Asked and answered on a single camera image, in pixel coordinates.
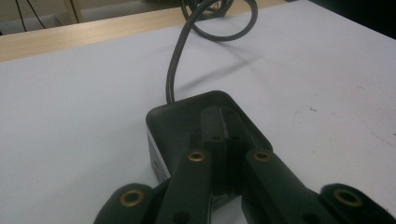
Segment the wooden surface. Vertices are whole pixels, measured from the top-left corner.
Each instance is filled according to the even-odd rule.
[[[259,8],[285,3],[283,0],[259,0]],[[235,1],[229,14],[248,11],[248,5]],[[91,21],[47,30],[0,36],[0,62],[69,49],[146,31],[180,25],[180,8],[170,8],[114,19]]]

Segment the black plastic housing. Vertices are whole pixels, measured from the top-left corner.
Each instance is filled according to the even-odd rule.
[[[151,167],[159,183],[171,177],[176,170],[180,156],[191,147],[191,137],[201,134],[201,112],[214,105],[236,111],[254,147],[272,151],[270,142],[230,95],[223,91],[196,95],[170,105],[156,107],[146,116]],[[229,200],[228,197],[216,197],[213,208],[216,209]]]

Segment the mounting hole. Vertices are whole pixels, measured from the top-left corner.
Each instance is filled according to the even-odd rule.
[[[205,159],[205,154],[199,151],[192,152],[189,154],[190,161],[203,161]]]
[[[254,159],[257,161],[269,161],[271,160],[271,155],[268,152],[259,151],[254,153]]]
[[[140,204],[144,199],[145,193],[141,189],[131,189],[120,197],[120,203],[125,207],[132,207]]]
[[[320,218],[313,213],[303,214],[303,221],[307,224],[320,224]]]
[[[336,189],[334,197],[341,203],[351,207],[360,207],[363,205],[361,197],[347,189]]]
[[[172,219],[176,224],[187,224],[190,222],[190,214],[187,212],[177,212],[174,213]]]

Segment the white tabletop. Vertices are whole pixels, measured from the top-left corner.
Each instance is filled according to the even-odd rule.
[[[92,223],[117,188],[157,185],[145,116],[180,30],[0,63],[1,223]],[[301,0],[234,42],[191,35],[176,98],[226,91],[308,188],[348,184],[396,216],[395,86],[395,40]],[[246,223],[238,203],[213,223]]]

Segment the black cable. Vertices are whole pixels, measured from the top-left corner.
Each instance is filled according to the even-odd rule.
[[[201,37],[212,40],[212,41],[231,41],[235,40],[239,37],[242,37],[243,35],[247,34],[251,28],[254,26],[254,23],[257,20],[257,16],[259,14],[257,4],[255,0],[245,0],[250,8],[251,8],[251,18],[250,22],[248,25],[239,33],[235,35],[228,35],[228,36],[215,36],[215,35],[210,35],[208,33],[205,33],[204,31],[200,30],[198,27],[196,27],[194,24],[195,22],[200,18],[201,14],[206,11],[206,9],[219,0],[205,0],[201,5],[199,5],[188,17],[186,20],[186,23],[183,26],[183,29],[181,30],[180,36],[178,38],[177,44],[175,46],[174,53],[172,55],[171,62],[169,64],[168,68],[168,74],[166,77],[166,102],[168,104],[172,104],[175,101],[175,90],[174,90],[174,85],[175,85],[175,75],[176,75],[176,70],[177,70],[177,65],[180,60],[181,52],[183,51],[184,45],[186,44],[187,38],[189,37],[189,33],[191,29],[194,29],[195,32],[197,32],[198,35]],[[185,3],[182,0],[182,8],[185,7]]]
[[[22,16],[22,13],[21,13],[20,4],[18,3],[18,0],[15,0],[15,3],[17,3],[17,8],[18,8],[18,11],[20,12],[20,18],[21,18],[23,30],[26,32],[26,26],[24,25],[24,21],[23,21],[23,16]]]
[[[32,11],[35,13],[35,9],[33,8],[32,4],[30,3],[29,0],[26,0],[26,2],[29,4],[30,8],[32,9]],[[40,18],[38,18],[37,13],[35,13],[35,17],[37,18],[37,20],[40,22],[41,26],[43,27],[43,29],[46,29],[46,27],[44,26],[43,22],[41,22]]]

